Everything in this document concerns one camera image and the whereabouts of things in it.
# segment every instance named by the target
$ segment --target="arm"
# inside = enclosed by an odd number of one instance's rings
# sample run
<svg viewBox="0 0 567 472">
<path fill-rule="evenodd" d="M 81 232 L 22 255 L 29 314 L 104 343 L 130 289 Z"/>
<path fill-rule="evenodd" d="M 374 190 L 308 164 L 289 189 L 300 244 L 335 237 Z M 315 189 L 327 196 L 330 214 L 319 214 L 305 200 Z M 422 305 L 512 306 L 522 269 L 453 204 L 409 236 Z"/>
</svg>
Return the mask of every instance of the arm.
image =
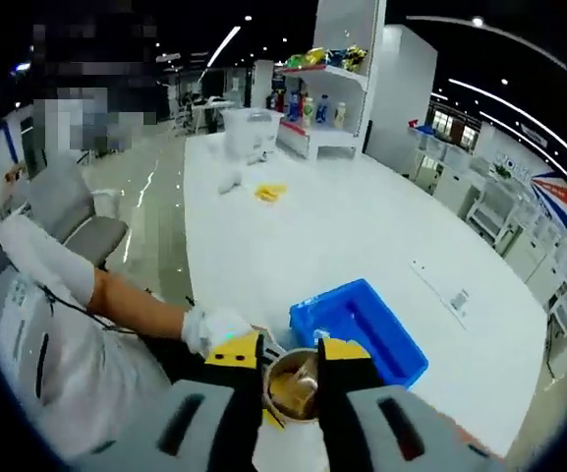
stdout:
<svg viewBox="0 0 567 472">
<path fill-rule="evenodd" d="M 139 334 L 181 339 L 187 310 L 159 302 L 119 276 L 93 267 L 24 216 L 9 216 L 5 224 L 11 227 L 2 236 L 14 238 L 4 247 L 16 246 L 38 258 L 41 266 L 57 274 L 76 301 L 95 315 Z M 196 325 L 197 317 L 192 318 Z"/>
<path fill-rule="evenodd" d="M 88 308 L 116 325 L 139 334 L 181 339 L 187 310 L 162 303 L 119 276 L 94 269 L 93 294 Z"/>
</svg>

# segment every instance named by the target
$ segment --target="white pillar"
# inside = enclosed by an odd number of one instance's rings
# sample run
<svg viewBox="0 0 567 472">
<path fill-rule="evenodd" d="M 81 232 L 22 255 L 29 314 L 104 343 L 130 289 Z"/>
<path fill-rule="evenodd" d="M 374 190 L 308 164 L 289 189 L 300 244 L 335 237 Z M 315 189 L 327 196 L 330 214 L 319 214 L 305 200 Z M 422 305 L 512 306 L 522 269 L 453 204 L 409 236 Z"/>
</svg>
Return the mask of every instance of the white pillar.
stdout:
<svg viewBox="0 0 567 472">
<path fill-rule="evenodd" d="M 436 50 L 401 25 L 383 28 L 372 101 L 367 154 L 397 172 L 409 172 L 414 143 L 408 122 L 425 123 L 436 70 Z"/>
<path fill-rule="evenodd" d="M 274 62 L 256 61 L 253 67 L 253 88 L 251 90 L 251 107 L 265 108 L 265 100 L 272 93 L 272 74 Z"/>
</svg>

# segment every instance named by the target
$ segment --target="snack package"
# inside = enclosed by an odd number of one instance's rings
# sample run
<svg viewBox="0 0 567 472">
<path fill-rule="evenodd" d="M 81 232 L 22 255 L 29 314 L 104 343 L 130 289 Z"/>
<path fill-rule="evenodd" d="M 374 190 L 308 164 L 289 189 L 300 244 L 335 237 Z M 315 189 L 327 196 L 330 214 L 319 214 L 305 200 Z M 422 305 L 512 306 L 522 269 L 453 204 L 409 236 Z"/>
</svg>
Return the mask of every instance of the snack package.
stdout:
<svg viewBox="0 0 567 472">
<path fill-rule="evenodd" d="M 359 72 L 362 62 L 366 58 L 368 52 L 358 46 L 351 46 L 347 49 L 342 67 L 347 71 Z"/>
<path fill-rule="evenodd" d="M 333 67 L 342 67 L 342 61 L 346 57 L 347 49 L 329 49 L 326 63 Z"/>
<path fill-rule="evenodd" d="M 285 61 L 285 67 L 299 67 L 304 64 L 305 56 L 303 54 L 294 54 Z"/>
<path fill-rule="evenodd" d="M 326 50 L 323 47 L 315 47 L 305 54 L 305 65 L 314 66 L 326 62 Z"/>
</svg>

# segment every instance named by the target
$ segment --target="white table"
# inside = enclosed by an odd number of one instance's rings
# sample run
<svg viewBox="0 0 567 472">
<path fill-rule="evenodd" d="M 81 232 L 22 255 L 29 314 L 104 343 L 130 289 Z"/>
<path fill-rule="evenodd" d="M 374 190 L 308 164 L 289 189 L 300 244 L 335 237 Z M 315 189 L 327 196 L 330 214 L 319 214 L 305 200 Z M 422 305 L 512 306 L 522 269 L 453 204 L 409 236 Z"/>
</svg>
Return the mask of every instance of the white table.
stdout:
<svg viewBox="0 0 567 472">
<path fill-rule="evenodd" d="M 222 134 L 188 139 L 185 218 L 196 298 L 235 308 L 281 339 L 291 305 L 365 278 L 429 360 L 411 391 L 505 455 L 535 392 L 546 329 L 512 269 L 442 204 L 367 156 L 310 164 L 278 150 L 244 168 L 242 187 L 219 196 L 228 167 Z M 267 204 L 254 195 L 260 183 L 288 191 Z M 470 292 L 467 327 L 413 261 L 445 280 L 440 291 Z"/>
<path fill-rule="evenodd" d="M 195 132 L 198 131 L 198 128 L 200 126 L 200 121 L 202 121 L 201 120 L 202 114 L 204 113 L 205 110 L 221 110 L 224 108 L 233 108 L 235 106 L 237 106 L 237 103 L 230 100 L 211 101 L 210 103 L 207 102 L 203 105 L 193 105 L 192 110 L 198 112 L 198 118 L 196 119 L 196 127 L 194 128 L 194 131 Z"/>
</svg>

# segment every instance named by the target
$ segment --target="blue plastic basket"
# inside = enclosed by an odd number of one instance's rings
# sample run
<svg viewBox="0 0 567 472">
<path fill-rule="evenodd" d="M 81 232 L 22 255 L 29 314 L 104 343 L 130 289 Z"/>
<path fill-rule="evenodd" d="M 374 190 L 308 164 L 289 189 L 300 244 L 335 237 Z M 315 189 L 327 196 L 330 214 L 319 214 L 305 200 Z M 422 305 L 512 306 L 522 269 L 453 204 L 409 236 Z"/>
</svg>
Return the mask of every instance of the blue plastic basket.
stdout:
<svg viewBox="0 0 567 472">
<path fill-rule="evenodd" d="M 364 279 L 294 305 L 290 327 L 305 347 L 315 346 L 320 331 L 359 342 L 388 385 L 410 387 L 428 366 L 425 354 Z"/>
</svg>

